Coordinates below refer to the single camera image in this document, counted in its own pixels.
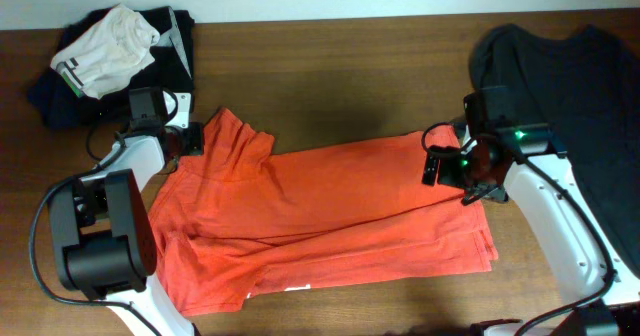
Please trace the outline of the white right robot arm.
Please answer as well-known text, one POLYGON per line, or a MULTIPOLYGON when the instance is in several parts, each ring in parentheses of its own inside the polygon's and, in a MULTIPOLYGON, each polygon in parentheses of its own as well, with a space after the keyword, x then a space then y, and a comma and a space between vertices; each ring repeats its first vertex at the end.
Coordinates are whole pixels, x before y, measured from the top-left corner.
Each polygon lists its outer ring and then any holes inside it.
POLYGON ((525 216, 557 281, 562 306, 529 321, 498 319, 471 326, 474 335, 636 335, 639 274, 614 242, 580 186, 577 169, 543 124, 492 128, 458 126, 461 146, 421 136, 423 181, 464 190, 464 204, 512 200, 525 216))

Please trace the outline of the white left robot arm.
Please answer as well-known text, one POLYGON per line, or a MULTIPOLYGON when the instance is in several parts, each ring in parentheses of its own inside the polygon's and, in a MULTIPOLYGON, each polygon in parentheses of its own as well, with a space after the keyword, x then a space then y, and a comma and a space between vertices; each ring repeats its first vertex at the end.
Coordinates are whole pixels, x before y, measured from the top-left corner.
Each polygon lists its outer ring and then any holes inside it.
POLYGON ((193 97, 162 88, 129 94, 126 123, 111 151, 89 171, 51 187, 56 273, 81 306, 106 307, 135 335, 196 335, 157 275, 157 246, 141 193, 168 164, 203 151, 203 127, 190 121, 193 97))

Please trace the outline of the orange t-shirt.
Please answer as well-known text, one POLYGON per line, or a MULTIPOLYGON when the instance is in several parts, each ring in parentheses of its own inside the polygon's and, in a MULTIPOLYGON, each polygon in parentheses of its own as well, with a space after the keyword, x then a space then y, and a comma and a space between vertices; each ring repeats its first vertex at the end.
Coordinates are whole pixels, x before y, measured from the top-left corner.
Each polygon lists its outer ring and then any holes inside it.
POLYGON ((273 136, 222 109, 150 210, 158 278, 196 316, 281 291, 488 272, 483 206, 421 181, 423 144, 456 141, 440 126, 277 155, 273 136))

